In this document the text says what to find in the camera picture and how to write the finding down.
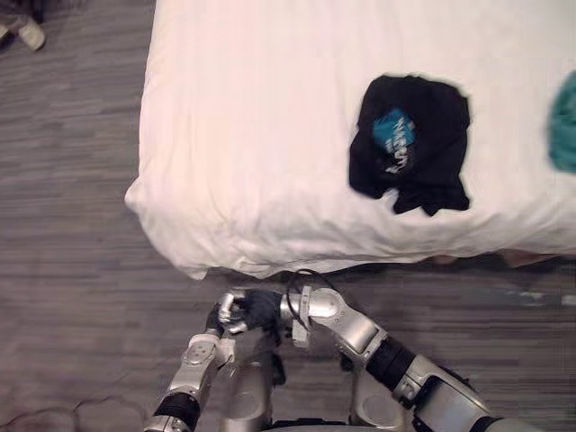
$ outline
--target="white bedsheet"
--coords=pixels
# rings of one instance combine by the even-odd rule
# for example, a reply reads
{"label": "white bedsheet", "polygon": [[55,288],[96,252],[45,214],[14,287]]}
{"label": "white bedsheet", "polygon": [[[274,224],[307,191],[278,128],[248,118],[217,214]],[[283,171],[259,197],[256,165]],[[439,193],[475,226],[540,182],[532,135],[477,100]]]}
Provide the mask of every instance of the white bedsheet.
{"label": "white bedsheet", "polygon": [[[158,0],[126,203],[191,277],[265,277],[501,248],[576,248],[576,175],[547,157],[576,65],[572,0]],[[347,182],[365,89],[420,73],[470,97],[469,211],[396,215]]]}

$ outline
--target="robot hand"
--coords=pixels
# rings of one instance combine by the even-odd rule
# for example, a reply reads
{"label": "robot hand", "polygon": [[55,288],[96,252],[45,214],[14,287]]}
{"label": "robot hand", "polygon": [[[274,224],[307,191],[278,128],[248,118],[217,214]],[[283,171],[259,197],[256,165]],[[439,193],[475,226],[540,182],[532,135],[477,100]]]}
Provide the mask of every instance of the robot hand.
{"label": "robot hand", "polygon": [[277,328],[280,320],[279,292],[264,290],[232,290],[220,300],[220,324],[232,335],[251,329],[264,331]]}

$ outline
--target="teal cloth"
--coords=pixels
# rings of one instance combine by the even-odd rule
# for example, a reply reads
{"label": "teal cloth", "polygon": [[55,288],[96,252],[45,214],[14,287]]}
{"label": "teal cloth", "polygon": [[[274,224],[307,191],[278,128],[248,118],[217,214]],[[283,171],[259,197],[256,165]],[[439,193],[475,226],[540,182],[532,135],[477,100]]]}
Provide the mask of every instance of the teal cloth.
{"label": "teal cloth", "polygon": [[552,106],[550,158],[559,170],[576,173],[576,71],[564,81]]}

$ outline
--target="white shoe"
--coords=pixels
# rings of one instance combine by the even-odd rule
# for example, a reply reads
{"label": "white shoe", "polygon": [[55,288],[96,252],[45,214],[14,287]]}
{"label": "white shoe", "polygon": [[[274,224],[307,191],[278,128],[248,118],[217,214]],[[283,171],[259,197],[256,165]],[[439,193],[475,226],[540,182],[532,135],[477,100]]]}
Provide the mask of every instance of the white shoe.
{"label": "white shoe", "polygon": [[0,42],[2,42],[4,40],[4,38],[6,36],[8,36],[9,33],[10,33],[10,31],[8,30],[8,27],[0,24]]}
{"label": "white shoe", "polygon": [[32,19],[28,18],[26,25],[18,31],[18,36],[28,45],[32,51],[37,51],[44,46],[46,35],[41,27]]}

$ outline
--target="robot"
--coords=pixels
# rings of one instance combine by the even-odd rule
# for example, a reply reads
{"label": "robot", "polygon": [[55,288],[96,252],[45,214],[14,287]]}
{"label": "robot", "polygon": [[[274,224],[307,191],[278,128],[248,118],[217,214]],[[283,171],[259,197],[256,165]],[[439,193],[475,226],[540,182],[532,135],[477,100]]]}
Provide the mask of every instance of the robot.
{"label": "robot", "polygon": [[[258,354],[239,362],[231,374],[231,395],[220,432],[405,432],[405,413],[417,432],[542,432],[519,420],[499,418],[470,385],[422,355],[410,352],[384,328],[352,309],[332,285],[312,290],[290,287],[282,295],[231,290],[212,309],[202,334],[190,339],[182,363],[145,432],[194,432],[211,382],[235,361],[239,333],[261,328]],[[337,349],[355,371],[348,424],[320,419],[272,421],[270,396],[284,383],[284,369],[272,349],[278,329],[289,329],[297,347],[311,332],[331,331]]]}

